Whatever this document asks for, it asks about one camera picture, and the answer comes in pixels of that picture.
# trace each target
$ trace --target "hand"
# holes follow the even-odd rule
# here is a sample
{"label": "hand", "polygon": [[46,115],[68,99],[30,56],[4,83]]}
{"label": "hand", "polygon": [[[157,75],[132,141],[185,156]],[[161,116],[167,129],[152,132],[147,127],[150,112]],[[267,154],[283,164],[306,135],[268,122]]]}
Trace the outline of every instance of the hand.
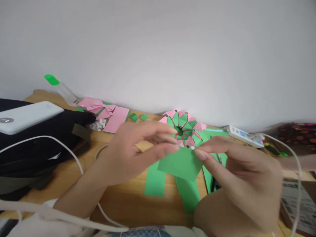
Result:
{"label": "hand", "polygon": [[[178,151],[179,147],[174,145],[177,140],[170,136],[176,133],[158,121],[124,123],[88,171],[102,180],[102,186],[126,183],[166,155]],[[154,147],[141,153],[135,144],[142,140],[153,143]]]}
{"label": "hand", "polygon": [[[210,153],[226,153],[226,168]],[[263,152],[224,137],[213,137],[195,150],[227,198],[264,232],[277,225],[282,191],[280,163]]]}

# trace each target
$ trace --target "fingernail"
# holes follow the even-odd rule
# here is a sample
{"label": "fingernail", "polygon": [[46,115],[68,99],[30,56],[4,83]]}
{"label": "fingernail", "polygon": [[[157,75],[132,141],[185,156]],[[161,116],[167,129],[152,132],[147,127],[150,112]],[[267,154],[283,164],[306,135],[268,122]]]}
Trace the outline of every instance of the fingernail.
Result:
{"label": "fingernail", "polygon": [[179,146],[174,145],[174,146],[170,146],[167,148],[167,153],[171,154],[171,153],[175,153],[179,150]]}
{"label": "fingernail", "polygon": [[205,161],[207,159],[206,152],[202,150],[194,150],[197,157],[200,159],[200,161]]}

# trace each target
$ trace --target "paper wreath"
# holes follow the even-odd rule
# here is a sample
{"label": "paper wreath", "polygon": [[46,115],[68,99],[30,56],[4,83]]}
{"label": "paper wreath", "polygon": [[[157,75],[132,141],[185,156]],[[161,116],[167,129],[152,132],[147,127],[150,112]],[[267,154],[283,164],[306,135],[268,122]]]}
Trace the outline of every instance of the paper wreath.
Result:
{"label": "paper wreath", "polygon": [[178,140],[178,146],[199,146],[203,143],[201,136],[196,131],[204,131],[206,124],[197,122],[196,118],[184,111],[171,110],[165,112],[159,122],[165,123],[176,129],[180,135],[174,137]]}

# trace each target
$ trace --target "green cap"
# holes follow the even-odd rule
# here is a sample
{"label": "green cap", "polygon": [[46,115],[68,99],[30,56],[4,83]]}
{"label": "green cap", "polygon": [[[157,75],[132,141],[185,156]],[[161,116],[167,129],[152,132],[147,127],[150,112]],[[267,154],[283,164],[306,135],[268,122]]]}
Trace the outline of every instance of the green cap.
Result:
{"label": "green cap", "polygon": [[53,75],[47,74],[44,77],[52,86],[56,86],[60,84],[60,82]]}

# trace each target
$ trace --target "black bag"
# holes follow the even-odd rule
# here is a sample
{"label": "black bag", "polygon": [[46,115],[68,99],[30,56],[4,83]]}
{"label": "black bag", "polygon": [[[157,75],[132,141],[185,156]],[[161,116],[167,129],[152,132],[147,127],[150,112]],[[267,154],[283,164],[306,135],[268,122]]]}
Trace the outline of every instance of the black bag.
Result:
{"label": "black bag", "polygon": [[[0,112],[31,104],[25,101],[0,99]],[[0,150],[36,136],[52,136],[71,150],[82,138],[85,146],[77,150],[83,153],[90,147],[90,131],[85,127],[95,122],[89,112],[64,110],[55,117],[27,128],[17,134],[0,133]],[[38,138],[16,145],[0,154],[0,199],[19,200],[31,188],[41,190],[52,180],[56,166],[72,155],[51,138]]]}

